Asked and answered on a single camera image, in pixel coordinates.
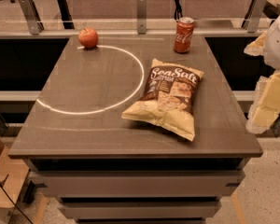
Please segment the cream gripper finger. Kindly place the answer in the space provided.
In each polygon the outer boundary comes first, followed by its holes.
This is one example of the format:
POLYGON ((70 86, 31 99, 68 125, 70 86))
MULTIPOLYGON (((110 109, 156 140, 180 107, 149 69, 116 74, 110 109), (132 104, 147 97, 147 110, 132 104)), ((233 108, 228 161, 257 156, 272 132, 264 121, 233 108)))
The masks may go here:
POLYGON ((244 53, 250 56, 263 56, 266 35, 267 33, 263 33, 256 40, 248 44, 244 49, 244 53))
POLYGON ((254 102, 248 112, 246 128, 250 133, 260 134, 269 130, 280 114, 280 70, 257 82, 254 102))

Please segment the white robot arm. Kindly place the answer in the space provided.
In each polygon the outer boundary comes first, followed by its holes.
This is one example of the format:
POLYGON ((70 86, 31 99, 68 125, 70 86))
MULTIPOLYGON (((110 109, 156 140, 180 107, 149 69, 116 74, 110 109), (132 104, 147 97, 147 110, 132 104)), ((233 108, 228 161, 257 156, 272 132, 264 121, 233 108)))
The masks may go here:
POLYGON ((246 122, 250 133, 264 133, 280 115, 280 15, 265 33, 245 47, 244 53, 262 56, 264 62, 274 69, 269 77, 259 78, 246 122))

